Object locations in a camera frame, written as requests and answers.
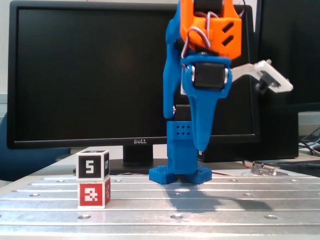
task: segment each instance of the red cube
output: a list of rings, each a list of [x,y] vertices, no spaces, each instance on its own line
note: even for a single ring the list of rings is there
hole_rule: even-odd
[[[78,183],[78,208],[104,209],[111,199],[111,178]]]

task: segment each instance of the number 5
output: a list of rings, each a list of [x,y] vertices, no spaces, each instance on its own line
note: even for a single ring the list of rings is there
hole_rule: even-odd
[[[86,174],[93,174],[94,173],[94,166],[93,165],[90,165],[90,164],[93,164],[94,161],[93,160],[87,160],[85,161],[85,168],[86,169],[89,169],[89,170],[86,170],[85,173]]]

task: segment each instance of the blue 3d-printed part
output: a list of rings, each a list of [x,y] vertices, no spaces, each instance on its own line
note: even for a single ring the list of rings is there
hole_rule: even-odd
[[[192,67],[195,63],[224,64],[228,69],[227,83],[223,89],[197,89],[193,86]],[[226,98],[232,85],[231,60],[226,57],[211,56],[207,54],[190,55],[181,60],[182,87],[189,98],[195,147],[203,152],[210,140],[215,109],[219,99]]]
[[[174,113],[174,96],[182,82],[191,108],[192,121],[167,122],[167,156],[168,166],[158,166],[149,170],[149,178],[160,184],[170,184],[176,177],[184,175],[194,184],[202,184],[212,179],[209,168],[198,166],[198,150],[204,151],[208,145],[215,108],[218,99],[228,95],[232,84],[230,59],[195,54],[188,51],[189,56],[180,62],[179,51],[174,47],[180,39],[180,2],[174,18],[166,29],[166,62],[163,72],[163,114],[172,119]],[[227,83],[221,90],[196,89],[192,84],[192,65],[195,63],[219,63],[228,69]]]

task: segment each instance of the black monitor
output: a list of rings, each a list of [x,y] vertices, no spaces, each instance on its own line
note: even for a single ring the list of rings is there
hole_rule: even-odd
[[[265,106],[295,112],[320,110],[320,1],[262,0],[259,33],[259,60],[272,65],[293,85],[293,91],[266,94]]]
[[[152,145],[167,140],[162,76],[166,28],[176,7],[12,1],[8,147],[124,145],[126,152],[126,146],[139,145],[152,156]],[[249,48],[252,19],[247,6],[242,56],[233,66],[256,60]],[[253,84],[244,76],[228,98],[219,101],[212,142],[259,139]],[[177,98],[176,104],[185,103],[185,98]]]

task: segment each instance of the cube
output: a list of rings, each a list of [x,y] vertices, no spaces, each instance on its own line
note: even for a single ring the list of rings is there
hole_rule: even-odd
[[[77,155],[77,181],[104,181],[110,175],[108,150],[81,151]]]
[[[111,178],[78,183],[78,208],[104,209],[111,199]]]

